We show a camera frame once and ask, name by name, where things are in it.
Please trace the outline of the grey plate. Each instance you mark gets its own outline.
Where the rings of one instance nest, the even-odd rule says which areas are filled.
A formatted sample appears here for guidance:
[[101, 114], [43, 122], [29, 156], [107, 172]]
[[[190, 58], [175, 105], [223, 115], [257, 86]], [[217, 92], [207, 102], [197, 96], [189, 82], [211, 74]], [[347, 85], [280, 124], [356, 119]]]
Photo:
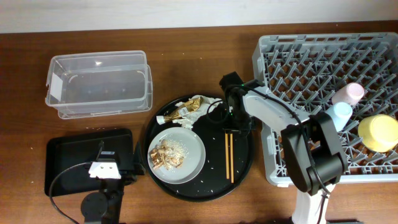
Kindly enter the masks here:
[[[171, 139], [182, 143], [188, 151], [183, 166], [178, 169], [166, 170], [164, 167], [153, 169], [149, 152], [159, 141]], [[203, 141], [193, 131], [180, 127], [168, 128], [161, 131], [149, 144], [147, 161], [152, 173], [161, 181], [168, 184], [183, 184], [196, 177], [202, 170], [206, 158], [206, 150]]]

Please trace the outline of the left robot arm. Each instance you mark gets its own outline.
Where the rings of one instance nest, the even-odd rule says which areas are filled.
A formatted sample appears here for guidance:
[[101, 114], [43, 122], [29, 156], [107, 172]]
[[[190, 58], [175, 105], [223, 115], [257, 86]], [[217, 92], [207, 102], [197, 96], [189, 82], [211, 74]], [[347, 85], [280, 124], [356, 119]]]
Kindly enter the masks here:
[[89, 175], [99, 182], [99, 191], [88, 194], [81, 203], [84, 222], [88, 224], [119, 223], [124, 188], [145, 174], [142, 164], [141, 145], [126, 156], [117, 151], [106, 151], [104, 142], [99, 143], [99, 152], [91, 162]]

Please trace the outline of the black rectangular tray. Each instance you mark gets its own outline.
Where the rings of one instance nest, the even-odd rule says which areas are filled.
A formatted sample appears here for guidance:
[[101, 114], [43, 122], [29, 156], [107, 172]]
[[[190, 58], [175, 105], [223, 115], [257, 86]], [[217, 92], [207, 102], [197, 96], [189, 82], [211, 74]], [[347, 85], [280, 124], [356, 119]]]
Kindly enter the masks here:
[[[45, 194], [49, 194], [50, 185], [59, 173], [76, 164], [94, 161], [100, 141], [104, 141], [105, 146], [110, 149], [119, 145], [131, 145], [133, 148], [132, 140], [132, 132], [125, 128], [51, 139], [47, 143], [46, 152]], [[98, 190], [100, 183], [90, 177], [89, 168], [78, 167], [62, 174], [53, 187], [52, 195]]]

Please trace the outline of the food scraps with rice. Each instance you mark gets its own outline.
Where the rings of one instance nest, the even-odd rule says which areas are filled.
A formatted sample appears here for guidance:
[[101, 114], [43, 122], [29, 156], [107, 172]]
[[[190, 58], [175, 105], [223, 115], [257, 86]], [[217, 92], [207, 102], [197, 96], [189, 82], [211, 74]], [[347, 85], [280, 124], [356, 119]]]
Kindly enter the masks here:
[[171, 139], [163, 139], [149, 152], [152, 168], [164, 167], [166, 170], [178, 169], [183, 166], [188, 151], [185, 146]]

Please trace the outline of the crumpled white napkin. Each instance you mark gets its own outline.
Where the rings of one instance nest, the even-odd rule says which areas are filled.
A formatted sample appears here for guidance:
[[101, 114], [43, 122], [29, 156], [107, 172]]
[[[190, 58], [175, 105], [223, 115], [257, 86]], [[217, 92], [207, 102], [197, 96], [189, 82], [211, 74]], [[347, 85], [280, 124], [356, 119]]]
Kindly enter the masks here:
[[[188, 100], [191, 100], [192, 98], [197, 98], [199, 96], [203, 97], [204, 102], [196, 112], [190, 113], [188, 115], [185, 115], [183, 118], [175, 119], [170, 122], [175, 124], [180, 124], [181, 127], [186, 129], [192, 129], [196, 121], [198, 121], [202, 116], [206, 115], [207, 112], [209, 113], [212, 112], [219, 104], [222, 103], [222, 100], [220, 98], [210, 98], [204, 95], [194, 95]], [[175, 109], [172, 109], [171, 112], [176, 110], [182, 103], [188, 100], [179, 101], [176, 104], [174, 104]], [[171, 112], [166, 112], [165, 115], [158, 115], [158, 116], [166, 116], [169, 115]]]

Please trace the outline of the gold foil wrapper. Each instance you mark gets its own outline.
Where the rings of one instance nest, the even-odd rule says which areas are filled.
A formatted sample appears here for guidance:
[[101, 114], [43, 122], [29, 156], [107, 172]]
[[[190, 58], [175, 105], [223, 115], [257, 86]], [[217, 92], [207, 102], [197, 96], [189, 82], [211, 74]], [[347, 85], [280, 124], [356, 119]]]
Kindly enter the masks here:
[[176, 110], [171, 112], [169, 115], [156, 116], [156, 120], [159, 124], [164, 124], [175, 119], [183, 118], [185, 115], [196, 112], [203, 104], [203, 102], [204, 99], [202, 96], [192, 98], [191, 100], [182, 103]]

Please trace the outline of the yellow bowl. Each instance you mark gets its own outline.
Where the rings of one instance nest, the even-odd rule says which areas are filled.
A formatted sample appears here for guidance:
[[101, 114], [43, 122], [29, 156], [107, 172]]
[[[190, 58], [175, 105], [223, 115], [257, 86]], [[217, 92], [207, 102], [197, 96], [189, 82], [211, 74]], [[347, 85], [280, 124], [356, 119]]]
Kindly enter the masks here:
[[364, 118], [358, 126], [363, 144], [376, 152], [387, 152], [397, 145], [397, 120], [379, 114]]

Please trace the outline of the pink cup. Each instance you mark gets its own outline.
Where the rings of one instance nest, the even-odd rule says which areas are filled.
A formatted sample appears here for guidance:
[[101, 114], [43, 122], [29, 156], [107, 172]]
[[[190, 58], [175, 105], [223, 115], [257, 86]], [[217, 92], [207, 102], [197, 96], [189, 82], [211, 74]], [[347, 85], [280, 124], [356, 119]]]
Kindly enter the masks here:
[[342, 89], [338, 90], [331, 98], [331, 102], [335, 105], [340, 102], [347, 103], [351, 106], [356, 105], [364, 96], [364, 88], [358, 83], [349, 83]]

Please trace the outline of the blue cup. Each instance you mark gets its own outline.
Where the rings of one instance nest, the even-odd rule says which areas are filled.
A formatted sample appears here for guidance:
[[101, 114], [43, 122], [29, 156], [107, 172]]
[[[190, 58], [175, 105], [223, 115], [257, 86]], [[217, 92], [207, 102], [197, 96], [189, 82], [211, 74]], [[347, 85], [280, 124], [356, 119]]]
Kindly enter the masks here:
[[335, 125], [336, 131], [340, 132], [349, 121], [350, 117], [353, 114], [353, 109], [351, 105], [345, 102], [338, 102], [337, 104], [329, 107], [326, 111]]

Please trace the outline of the round black serving tray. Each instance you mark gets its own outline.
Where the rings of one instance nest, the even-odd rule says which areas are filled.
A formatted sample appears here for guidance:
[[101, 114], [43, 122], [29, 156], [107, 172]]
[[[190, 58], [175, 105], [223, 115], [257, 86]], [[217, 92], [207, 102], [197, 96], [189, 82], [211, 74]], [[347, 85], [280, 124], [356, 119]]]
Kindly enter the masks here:
[[169, 184], [163, 181], [163, 175], [157, 177], [151, 170], [149, 151], [150, 144], [155, 136], [168, 128], [181, 127], [181, 125], [169, 122], [158, 124], [153, 116], [149, 122], [144, 136], [144, 145], [141, 155], [144, 166], [148, 170], [153, 181], [169, 195], [180, 200], [190, 202], [205, 202], [223, 197], [232, 192], [247, 176], [254, 160], [255, 143], [252, 133], [233, 134], [233, 161], [234, 180], [226, 178], [226, 156], [224, 150], [225, 124], [213, 124], [205, 115], [201, 116], [193, 125], [192, 131], [198, 134], [203, 141], [206, 157], [203, 168], [192, 180], [183, 184]]

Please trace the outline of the clear plastic storage bin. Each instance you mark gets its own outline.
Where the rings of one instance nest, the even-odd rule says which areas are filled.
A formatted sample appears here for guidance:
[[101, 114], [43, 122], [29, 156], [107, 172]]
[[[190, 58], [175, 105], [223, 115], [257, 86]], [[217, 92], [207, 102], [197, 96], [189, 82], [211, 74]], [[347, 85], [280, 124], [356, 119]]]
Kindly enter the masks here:
[[141, 113], [152, 109], [153, 82], [142, 50], [54, 56], [47, 106], [62, 119]]

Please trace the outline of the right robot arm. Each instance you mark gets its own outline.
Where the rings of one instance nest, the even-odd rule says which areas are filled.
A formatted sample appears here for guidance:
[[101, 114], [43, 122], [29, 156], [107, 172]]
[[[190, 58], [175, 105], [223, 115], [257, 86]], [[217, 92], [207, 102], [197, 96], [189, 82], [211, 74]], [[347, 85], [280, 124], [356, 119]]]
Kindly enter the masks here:
[[264, 82], [243, 82], [236, 72], [223, 76], [219, 85], [235, 122], [255, 117], [280, 136], [287, 173], [298, 190], [290, 221], [326, 223], [330, 194], [348, 168], [331, 116], [294, 108]]

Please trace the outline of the grey dishwasher rack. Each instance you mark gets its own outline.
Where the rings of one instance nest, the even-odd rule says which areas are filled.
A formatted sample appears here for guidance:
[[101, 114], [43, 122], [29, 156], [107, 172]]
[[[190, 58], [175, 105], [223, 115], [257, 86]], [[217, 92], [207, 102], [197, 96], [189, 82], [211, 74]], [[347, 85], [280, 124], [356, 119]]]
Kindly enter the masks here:
[[362, 119], [397, 117], [397, 34], [262, 36], [252, 55], [254, 77], [290, 105], [311, 114], [331, 106], [332, 96], [355, 82], [364, 96], [339, 133], [348, 159], [344, 184], [396, 182], [397, 149], [374, 152], [358, 136]]

